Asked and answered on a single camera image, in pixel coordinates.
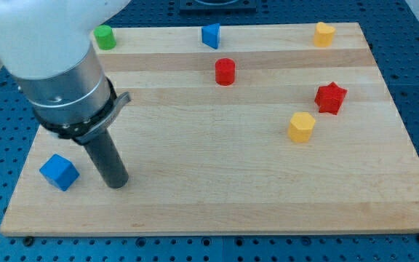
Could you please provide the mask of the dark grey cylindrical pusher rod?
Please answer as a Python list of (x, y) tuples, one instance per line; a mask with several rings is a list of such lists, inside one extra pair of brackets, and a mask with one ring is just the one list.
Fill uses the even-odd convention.
[(127, 183), (129, 174), (107, 130), (86, 143), (84, 148), (109, 188), (121, 188)]

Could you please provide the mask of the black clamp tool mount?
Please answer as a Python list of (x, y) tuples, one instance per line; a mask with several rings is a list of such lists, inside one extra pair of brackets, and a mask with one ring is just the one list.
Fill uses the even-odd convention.
[(99, 134), (105, 132), (115, 121), (123, 107), (131, 101), (128, 92), (117, 95), (109, 78), (107, 78), (107, 83), (111, 92), (108, 101), (94, 116), (83, 122), (74, 124), (53, 124), (46, 119), (43, 119), (35, 109), (33, 109), (33, 114), (42, 127), (53, 132), (58, 138), (73, 140), (77, 144), (83, 146), (96, 138)]

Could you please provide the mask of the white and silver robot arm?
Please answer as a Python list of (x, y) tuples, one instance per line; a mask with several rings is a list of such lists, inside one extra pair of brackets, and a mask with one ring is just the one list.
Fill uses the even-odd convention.
[(40, 124), (87, 150), (110, 188), (129, 175), (108, 127), (130, 102), (117, 95), (90, 34), (126, 0), (0, 1), (0, 61)]

